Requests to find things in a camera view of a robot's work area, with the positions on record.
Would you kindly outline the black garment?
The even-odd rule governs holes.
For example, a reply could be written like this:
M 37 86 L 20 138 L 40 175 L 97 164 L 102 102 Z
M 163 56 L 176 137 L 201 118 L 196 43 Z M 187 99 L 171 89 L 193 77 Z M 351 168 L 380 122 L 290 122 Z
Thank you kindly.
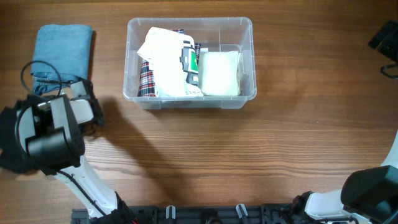
M 16 111 L 5 107 L 1 112 L 1 167 L 17 174 L 34 170 L 32 164 L 22 157 L 15 137 Z

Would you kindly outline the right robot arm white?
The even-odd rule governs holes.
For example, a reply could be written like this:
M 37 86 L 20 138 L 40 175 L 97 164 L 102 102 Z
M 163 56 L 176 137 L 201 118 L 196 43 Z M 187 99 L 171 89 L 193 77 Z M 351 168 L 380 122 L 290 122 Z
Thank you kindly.
M 379 167 L 352 173 L 341 190 L 296 197 L 290 218 L 296 223 L 397 223 L 397 140 Z

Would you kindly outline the blue denim jeans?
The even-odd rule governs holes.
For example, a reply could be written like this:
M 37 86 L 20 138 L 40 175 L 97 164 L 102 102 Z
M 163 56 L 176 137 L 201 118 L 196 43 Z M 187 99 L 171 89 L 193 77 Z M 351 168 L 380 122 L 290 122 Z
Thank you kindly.
M 35 42 L 33 92 L 42 95 L 88 78 L 93 29 L 88 25 L 42 26 Z

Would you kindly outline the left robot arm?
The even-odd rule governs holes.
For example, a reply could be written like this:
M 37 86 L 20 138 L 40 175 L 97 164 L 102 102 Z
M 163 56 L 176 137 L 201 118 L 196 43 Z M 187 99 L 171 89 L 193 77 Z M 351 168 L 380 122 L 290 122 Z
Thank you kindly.
M 103 113 L 89 80 L 70 85 L 67 95 L 28 95 L 16 110 L 16 150 L 24 163 L 67 185 L 83 203 L 90 223 L 137 223 L 118 193 L 109 188 L 85 157 L 86 125 L 102 126 Z

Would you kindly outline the cream cloth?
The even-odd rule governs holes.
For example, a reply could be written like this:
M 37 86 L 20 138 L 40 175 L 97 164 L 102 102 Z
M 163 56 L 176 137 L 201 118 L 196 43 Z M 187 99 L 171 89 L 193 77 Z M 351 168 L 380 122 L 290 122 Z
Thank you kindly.
M 206 96 L 238 96 L 238 62 L 240 53 L 201 52 L 199 88 Z

